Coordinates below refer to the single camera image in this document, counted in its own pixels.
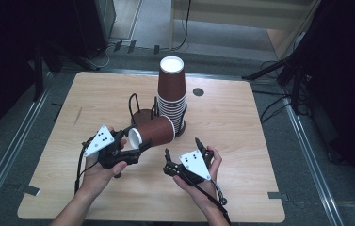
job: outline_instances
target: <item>stack of cups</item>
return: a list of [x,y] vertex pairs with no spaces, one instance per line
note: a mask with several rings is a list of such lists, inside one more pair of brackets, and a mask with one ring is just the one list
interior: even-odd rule
[[177,56],[167,56],[160,61],[157,107],[160,115],[171,119],[175,134],[181,135],[185,128],[186,75],[184,62]]

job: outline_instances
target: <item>white floor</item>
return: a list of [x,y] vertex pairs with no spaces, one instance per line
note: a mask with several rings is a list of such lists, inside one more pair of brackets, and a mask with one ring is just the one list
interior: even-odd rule
[[[137,41],[136,47],[169,47],[170,9],[170,1],[142,1],[131,39]],[[174,21],[173,47],[184,40],[184,25],[185,21]],[[277,60],[265,29],[226,24],[188,21],[186,43],[178,51],[259,61]]]

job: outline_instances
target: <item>gray carpet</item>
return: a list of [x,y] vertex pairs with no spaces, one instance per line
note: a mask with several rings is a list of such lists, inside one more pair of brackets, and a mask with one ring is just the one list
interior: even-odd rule
[[[154,55],[153,50],[136,49],[127,54],[127,48],[119,52],[108,51],[109,64],[101,72],[115,69],[157,71],[162,57],[176,55],[186,63],[187,73],[217,74],[227,79],[239,80],[240,75],[251,74],[260,70],[263,62],[231,57],[201,56],[185,53],[163,52]],[[96,59],[97,63],[106,62],[105,56]],[[54,118],[59,106],[65,100],[76,73],[83,69],[69,60],[64,60],[62,73],[54,74],[48,97],[30,130],[8,177],[0,189],[0,225],[48,225],[49,220],[23,220],[17,217],[17,209],[23,193],[17,191],[19,184],[28,184],[47,138],[54,126]],[[253,90],[279,92],[275,79],[265,76],[252,83]],[[13,135],[31,105],[34,88],[29,89],[19,102],[0,121],[0,159],[6,151]],[[279,97],[254,93],[259,115]],[[282,102],[269,110],[273,112],[282,106]],[[302,117],[307,134],[316,150],[317,160],[326,175],[333,196],[338,201],[339,209],[346,225],[355,225],[355,169],[350,166],[335,166],[328,161],[325,147],[321,141],[312,119]],[[263,124],[266,144],[275,171],[281,193],[287,194],[289,200],[283,202],[286,220],[281,225],[329,225],[322,202],[315,188],[315,183],[303,157],[303,152],[286,111],[278,114]],[[106,222],[87,221],[85,225],[150,225],[145,222]],[[258,223],[236,223],[235,225],[268,225]]]

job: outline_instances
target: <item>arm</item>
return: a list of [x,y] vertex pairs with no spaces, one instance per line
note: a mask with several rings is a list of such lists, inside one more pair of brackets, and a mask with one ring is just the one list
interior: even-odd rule
[[[97,155],[86,159],[86,168],[96,162]],[[75,226],[81,225],[86,218],[87,212],[95,199],[101,194],[110,179],[121,173],[127,166],[126,162],[120,162],[112,169],[104,169],[101,164],[96,164],[84,173],[83,183],[66,207],[51,223],[51,226]]]
[[[218,177],[218,167],[220,166],[222,159],[215,148],[208,146],[207,149],[213,151],[215,154],[214,161],[212,162],[209,168],[209,172],[212,179],[216,181]],[[197,188],[190,186],[179,176],[174,176],[173,180],[182,190],[186,191],[191,196],[194,203],[197,204],[197,206],[202,210],[210,226],[229,225],[221,211]],[[198,186],[204,191],[206,191],[208,194],[213,196],[213,198],[217,198],[216,190],[210,181],[203,181],[199,183]]]

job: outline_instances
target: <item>wooden table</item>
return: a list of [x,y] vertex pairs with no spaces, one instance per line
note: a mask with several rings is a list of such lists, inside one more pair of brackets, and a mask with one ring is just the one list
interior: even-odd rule
[[[128,99],[136,93],[141,108],[150,108],[157,76],[79,73],[49,137],[30,182],[39,196],[24,195],[20,218],[55,218],[73,197],[73,184],[83,141],[102,124],[116,130],[130,125]],[[195,96],[201,88],[203,96]],[[140,221],[205,221],[202,212],[171,177],[163,173],[165,148],[171,159],[197,149],[195,137],[216,147],[223,162],[218,184],[228,199],[232,222],[282,222],[278,192],[250,84],[186,78],[186,130],[169,144],[151,148],[123,176],[112,179],[91,206],[88,219]]]

